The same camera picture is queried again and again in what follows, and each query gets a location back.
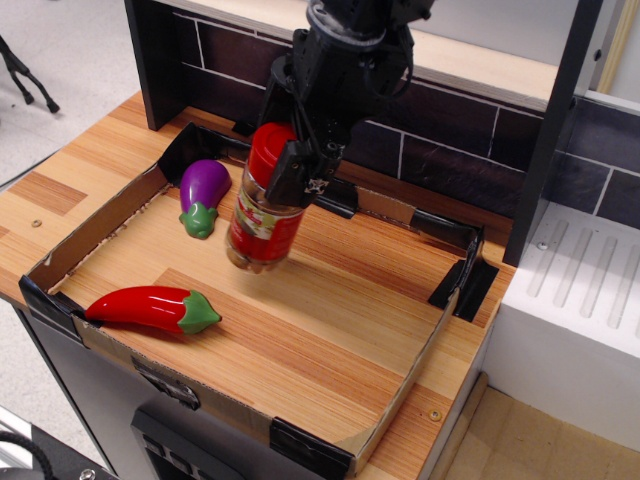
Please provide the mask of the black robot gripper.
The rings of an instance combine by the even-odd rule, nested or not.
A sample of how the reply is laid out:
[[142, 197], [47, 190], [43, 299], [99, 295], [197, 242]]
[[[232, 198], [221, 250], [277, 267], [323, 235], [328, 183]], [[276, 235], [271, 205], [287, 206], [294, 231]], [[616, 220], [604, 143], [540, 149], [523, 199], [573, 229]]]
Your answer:
[[402, 96], [413, 77], [414, 41], [402, 27], [375, 45], [346, 43], [318, 28], [297, 29], [290, 52], [271, 66], [257, 127], [282, 123], [287, 141], [266, 189], [271, 204], [307, 208], [324, 193], [342, 160], [351, 129]]

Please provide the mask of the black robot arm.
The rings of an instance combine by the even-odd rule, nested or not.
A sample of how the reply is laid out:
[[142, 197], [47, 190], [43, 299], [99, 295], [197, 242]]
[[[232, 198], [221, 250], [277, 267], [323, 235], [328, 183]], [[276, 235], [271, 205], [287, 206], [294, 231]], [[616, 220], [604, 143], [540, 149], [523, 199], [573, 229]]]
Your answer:
[[308, 28], [273, 61], [258, 123], [286, 122], [295, 138], [268, 181], [272, 204], [308, 207], [333, 179], [354, 126], [402, 96], [414, 73], [410, 23], [430, 1], [311, 1]]

